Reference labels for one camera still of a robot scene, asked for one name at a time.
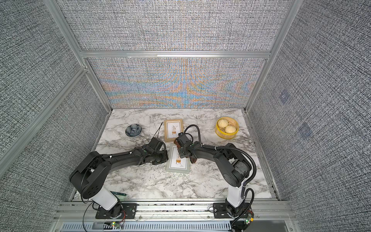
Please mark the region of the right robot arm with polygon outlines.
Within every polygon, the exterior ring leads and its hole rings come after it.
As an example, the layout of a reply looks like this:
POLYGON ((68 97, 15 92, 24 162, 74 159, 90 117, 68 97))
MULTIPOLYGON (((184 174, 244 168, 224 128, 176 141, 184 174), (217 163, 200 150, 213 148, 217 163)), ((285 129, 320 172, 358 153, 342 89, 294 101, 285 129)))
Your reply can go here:
POLYGON ((249 207, 245 202, 247 184, 254 179, 257 167, 250 155, 238 149, 232 143, 225 146, 211 146, 199 142, 182 144, 175 140, 178 154, 181 158, 189 158, 191 163, 198 159, 210 160, 216 163, 222 177, 228 183, 228 195, 225 211, 232 218, 244 214, 249 207))

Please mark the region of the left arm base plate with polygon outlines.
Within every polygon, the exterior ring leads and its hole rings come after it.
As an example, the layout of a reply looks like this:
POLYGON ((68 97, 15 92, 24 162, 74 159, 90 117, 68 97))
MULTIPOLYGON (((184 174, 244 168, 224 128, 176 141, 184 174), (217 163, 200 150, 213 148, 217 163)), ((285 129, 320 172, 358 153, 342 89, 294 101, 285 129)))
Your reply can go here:
POLYGON ((106 210, 102 206, 99 206, 95 219, 134 219, 136 211, 136 203, 123 204, 118 202, 110 210, 106 210))

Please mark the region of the grey green picture frame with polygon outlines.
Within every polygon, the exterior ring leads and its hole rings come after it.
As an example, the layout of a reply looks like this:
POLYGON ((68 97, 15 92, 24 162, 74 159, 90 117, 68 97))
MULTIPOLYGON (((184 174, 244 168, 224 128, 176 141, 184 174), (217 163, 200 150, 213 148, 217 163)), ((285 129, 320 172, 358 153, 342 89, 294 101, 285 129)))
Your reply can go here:
POLYGON ((166 171, 186 174, 190 172, 189 158, 181 158, 176 145, 169 147, 169 159, 167 161, 166 171))

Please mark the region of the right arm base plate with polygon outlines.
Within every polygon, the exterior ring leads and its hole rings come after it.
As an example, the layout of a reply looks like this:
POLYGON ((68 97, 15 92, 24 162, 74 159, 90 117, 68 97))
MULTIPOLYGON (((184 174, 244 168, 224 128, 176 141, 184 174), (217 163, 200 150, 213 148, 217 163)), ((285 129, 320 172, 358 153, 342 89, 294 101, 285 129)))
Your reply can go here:
POLYGON ((213 203, 213 214, 214 218, 222 219, 222 218, 232 218, 227 211, 227 204, 225 203, 213 203))

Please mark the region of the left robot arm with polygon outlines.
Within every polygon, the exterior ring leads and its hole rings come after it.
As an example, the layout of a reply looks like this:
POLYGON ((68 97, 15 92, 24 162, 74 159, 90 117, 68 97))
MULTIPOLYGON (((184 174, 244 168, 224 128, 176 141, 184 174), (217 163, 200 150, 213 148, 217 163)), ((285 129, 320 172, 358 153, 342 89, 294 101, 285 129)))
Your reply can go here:
POLYGON ((158 165, 167 160, 166 149, 134 148, 116 154, 100 154, 94 151, 72 171, 69 180, 84 199, 91 199, 110 211, 118 204, 118 199, 103 186, 111 172, 146 163, 158 165))

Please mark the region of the light wood picture frame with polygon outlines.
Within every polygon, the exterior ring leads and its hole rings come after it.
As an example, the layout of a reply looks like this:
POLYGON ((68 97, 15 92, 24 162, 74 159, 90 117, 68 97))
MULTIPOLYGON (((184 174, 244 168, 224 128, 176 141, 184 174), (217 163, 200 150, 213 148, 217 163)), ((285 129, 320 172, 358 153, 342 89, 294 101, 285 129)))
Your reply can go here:
POLYGON ((164 121, 165 142, 173 142, 181 132, 184 132, 182 119, 169 119, 164 121))

